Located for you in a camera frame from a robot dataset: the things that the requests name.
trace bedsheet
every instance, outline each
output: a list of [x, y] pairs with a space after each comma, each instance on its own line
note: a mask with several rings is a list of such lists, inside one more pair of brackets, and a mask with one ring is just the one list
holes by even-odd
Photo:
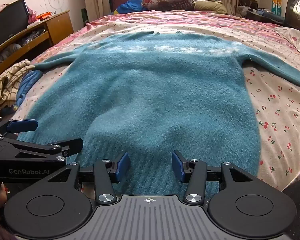
[[[286, 37], [290, 29], [233, 16], [186, 11], [147, 11], [103, 17], [46, 51], [35, 62], [113, 34], [140, 31], [214, 35], [274, 54], [300, 70], [300, 48]], [[293, 41], [300, 39], [300, 32], [293, 30], [292, 35]], [[26, 118], [40, 95], [68, 69], [69, 66], [61, 66], [46, 73], [27, 94], [13, 118]], [[300, 87], [251, 62], [246, 62], [243, 70], [261, 136], [258, 177], [283, 190], [300, 179]]]

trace wooden cabinet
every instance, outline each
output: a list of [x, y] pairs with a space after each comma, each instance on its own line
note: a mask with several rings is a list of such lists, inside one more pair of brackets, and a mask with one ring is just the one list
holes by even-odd
[[72, 34], [73, 28], [69, 16], [69, 11], [62, 12], [55, 16], [52, 16], [46, 20], [43, 20], [39, 24], [32, 26], [31, 28], [27, 28], [10, 39], [8, 39], [5, 43], [0, 45], [0, 53], [10, 44], [18, 42], [21, 38], [27, 37], [32, 31], [36, 29], [44, 29], [45, 32], [42, 33], [37, 38], [33, 39], [28, 44], [24, 45], [12, 55], [10, 55], [5, 61], [0, 63], [0, 74], [5, 71], [7, 68], [11, 67], [13, 64], [19, 62], [21, 58], [32, 51], [33, 55], [40, 55], [43, 51], [37, 50], [40, 44], [46, 42], [47, 48], [52, 47], [62, 41], [64, 38], [68, 37]]

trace orange object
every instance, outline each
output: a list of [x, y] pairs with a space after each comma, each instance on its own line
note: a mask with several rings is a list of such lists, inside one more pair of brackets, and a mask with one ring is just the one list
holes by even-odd
[[46, 18], [49, 18], [51, 16], [51, 12], [46, 12], [38, 15], [35, 19], [36, 20], [44, 20]]

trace television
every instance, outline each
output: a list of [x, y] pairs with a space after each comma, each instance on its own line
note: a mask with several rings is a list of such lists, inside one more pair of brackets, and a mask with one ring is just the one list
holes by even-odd
[[0, 12], [0, 45], [26, 29], [29, 11], [25, 0], [9, 4]]

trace metal screw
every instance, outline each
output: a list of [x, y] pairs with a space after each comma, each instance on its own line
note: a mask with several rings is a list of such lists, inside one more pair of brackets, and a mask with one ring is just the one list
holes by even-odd
[[111, 194], [102, 194], [98, 197], [98, 199], [102, 202], [110, 202], [114, 199], [114, 196]]
[[201, 196], [198, 194], [189, 194], [186, 196], [186, 200], [190, 202], [198, 202], [201, 200]]

